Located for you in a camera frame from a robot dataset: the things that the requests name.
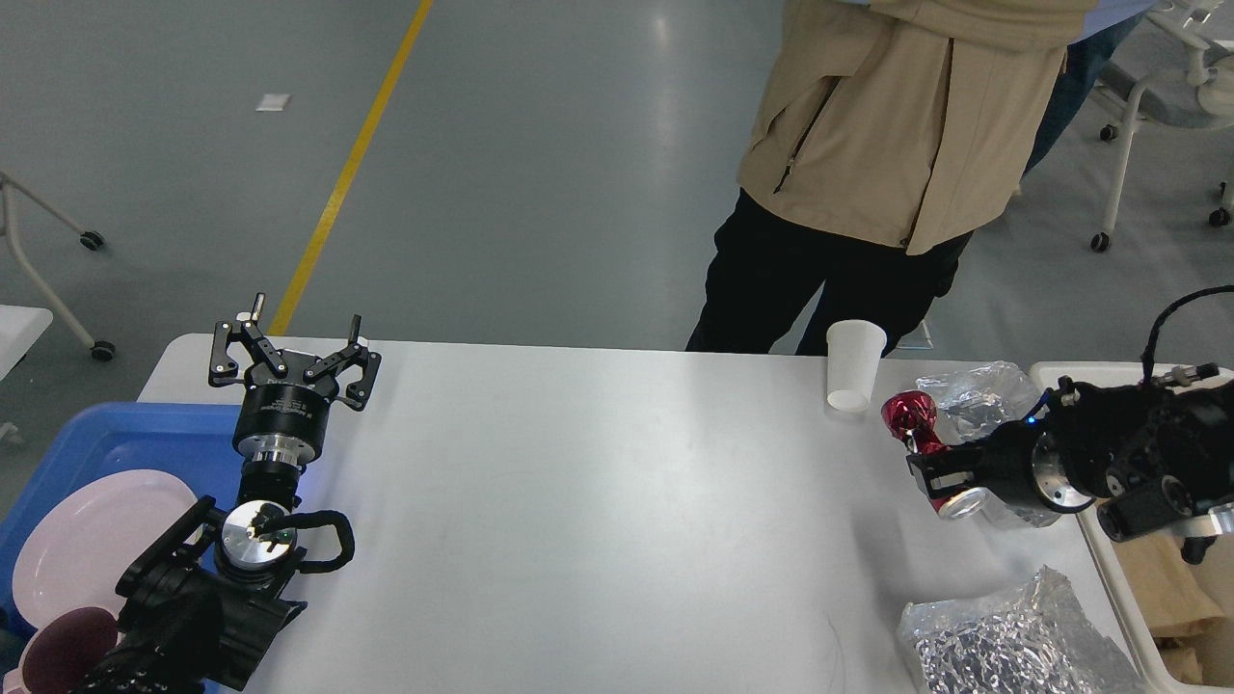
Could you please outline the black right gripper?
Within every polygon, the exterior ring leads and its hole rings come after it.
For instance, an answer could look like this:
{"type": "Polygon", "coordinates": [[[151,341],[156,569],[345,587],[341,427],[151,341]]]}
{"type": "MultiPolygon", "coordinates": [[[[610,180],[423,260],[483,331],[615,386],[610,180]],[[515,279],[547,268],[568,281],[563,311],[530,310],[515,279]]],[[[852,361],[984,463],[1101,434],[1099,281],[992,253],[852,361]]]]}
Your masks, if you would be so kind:
{"type": "Polygon", "coordinates": [[[930,503],[969,489],[990,489],[1009,508],[1070,515],[1096,500],[1067,477],[1053,433],[1027,422],[1000,426],[983,445],[908,453],[906,462],[930,503]]]}

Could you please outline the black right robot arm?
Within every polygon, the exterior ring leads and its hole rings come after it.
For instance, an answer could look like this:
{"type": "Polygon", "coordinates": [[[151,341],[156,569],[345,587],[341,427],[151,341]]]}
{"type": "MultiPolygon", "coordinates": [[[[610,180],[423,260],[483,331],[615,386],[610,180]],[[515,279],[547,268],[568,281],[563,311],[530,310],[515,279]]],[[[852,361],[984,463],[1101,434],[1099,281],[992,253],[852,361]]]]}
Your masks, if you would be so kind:
{"type": "Polygon", "coordinates": [[[944,445],[926,391],[900,391],[881,414],[905,445],[907,466],[938,517],[965,517],[988,499],[1017,511],[1072,515],[1093,508],[1116,542],[1167,532],[1182,538],[1181,558],[1204,561],[1232,532],[1233,387],[1199,387],[1215,364],[1155,373],[1169,317],[1230,285],[1204,288],[1164,307],[1128,387],[1095,387],[1062,375],[1030,412],[986,438],[944,445]]]}

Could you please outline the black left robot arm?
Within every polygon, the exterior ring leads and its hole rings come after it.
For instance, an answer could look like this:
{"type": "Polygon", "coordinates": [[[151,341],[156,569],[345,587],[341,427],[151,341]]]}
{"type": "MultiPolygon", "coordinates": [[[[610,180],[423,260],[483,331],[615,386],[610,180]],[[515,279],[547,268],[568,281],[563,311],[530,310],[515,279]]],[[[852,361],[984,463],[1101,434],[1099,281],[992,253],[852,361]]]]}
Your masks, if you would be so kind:
{"type": "Polygon", "coordinates": [[[123,571],[118,645],[78,693],[202,693],[209,682],[239,692],[306,609],[283,589],[355,556],[348,517],[301,511],[297,485],[323,453],[334,404],[366,406],[383,356],[366,347],[359,315],[334,352],[279,348],[259,326],[264,303],[258,294],[217,322],[210,348],[209,384],[244,388],[230,441],[242,461],[234,505],[200,496],[123,571]]]}

